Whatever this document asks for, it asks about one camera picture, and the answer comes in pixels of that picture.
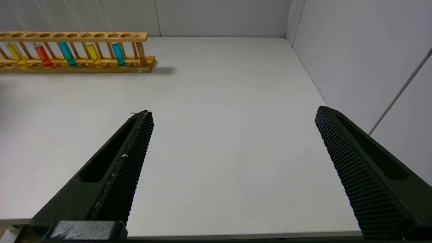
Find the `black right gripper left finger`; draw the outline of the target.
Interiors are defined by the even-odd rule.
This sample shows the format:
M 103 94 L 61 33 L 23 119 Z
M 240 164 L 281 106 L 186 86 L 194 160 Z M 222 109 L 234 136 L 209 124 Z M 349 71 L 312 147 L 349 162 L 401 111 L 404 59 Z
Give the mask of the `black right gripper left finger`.
M 43 234 L 61 220 L 126 224 L 154 128 L 152 112 L 130 117 L 30 221 Z

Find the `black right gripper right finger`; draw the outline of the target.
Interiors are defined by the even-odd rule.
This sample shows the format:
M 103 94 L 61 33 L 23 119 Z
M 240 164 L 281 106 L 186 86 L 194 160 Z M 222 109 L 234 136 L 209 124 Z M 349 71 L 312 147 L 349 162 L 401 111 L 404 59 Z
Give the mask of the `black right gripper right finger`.
M 315 124 L 365 240 L 430 240 L 432 188 L 341 112 Z

